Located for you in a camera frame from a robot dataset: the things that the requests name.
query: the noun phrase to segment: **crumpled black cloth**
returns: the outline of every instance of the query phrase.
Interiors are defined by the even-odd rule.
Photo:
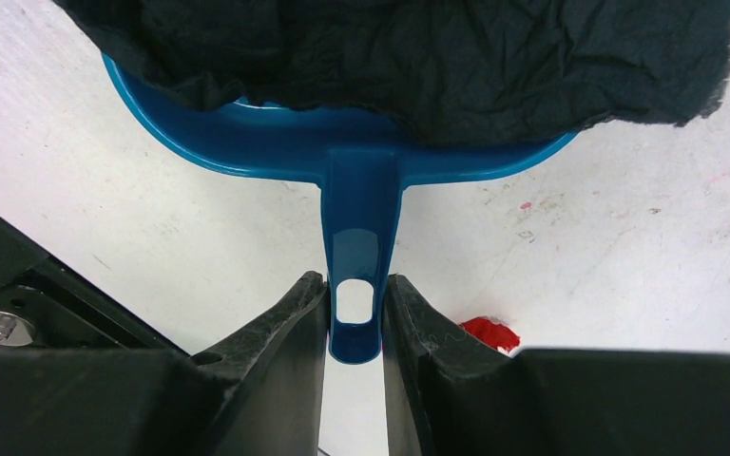
[[[54,0],[180,105],[357,106],[429,145],[720,105],[730,0]]]

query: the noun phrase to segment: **white table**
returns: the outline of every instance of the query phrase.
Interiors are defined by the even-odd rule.
[[[0,1],[0,215],[187,351],[325,270],[318,197],[180,159],[61,11]],[[604,124],[518,176],[411,188],[392,270],[526,347],[730,352],[730,84],[683,129]],[[386,454],[383,389],[380,360],[328,359],[321,447]]]

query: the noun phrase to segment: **blue plastic rim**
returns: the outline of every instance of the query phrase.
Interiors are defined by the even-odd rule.
[[[388,118],[361,109],[296,112],[244,101],[213,112],[180,107],[105,57],[127,107],[163,145],[208,169],[320,187],[321,221],[332,290],[329,352],[349,364],[381,351],[381,304],[401,195],[410,185],[503,178],[545,160],[574,133],[550,142],[493,148],[430,149]],[[374,287],[371,319],[337,319],[336,290],[348,279]]]

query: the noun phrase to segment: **red cloth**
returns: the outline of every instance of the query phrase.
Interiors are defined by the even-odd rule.
[[[519,347],[519,343],[522,341],[509,327],[502,323],[494,323],[485,316],[478,316],[461,323],[460,327],[495,350],[502,349],[510,352]]]

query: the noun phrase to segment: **dustpan handle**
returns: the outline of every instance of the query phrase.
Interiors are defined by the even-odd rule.
[[[382,298],[401,205],[401,182],[395,156],[385,151],[332,151],[321,185],[321,219],[332,324],[329,352],[343,363],[360,364],[381,351]],[[371,319],[343,323],[337,319],[337,287],[349,279],[374,287]]]

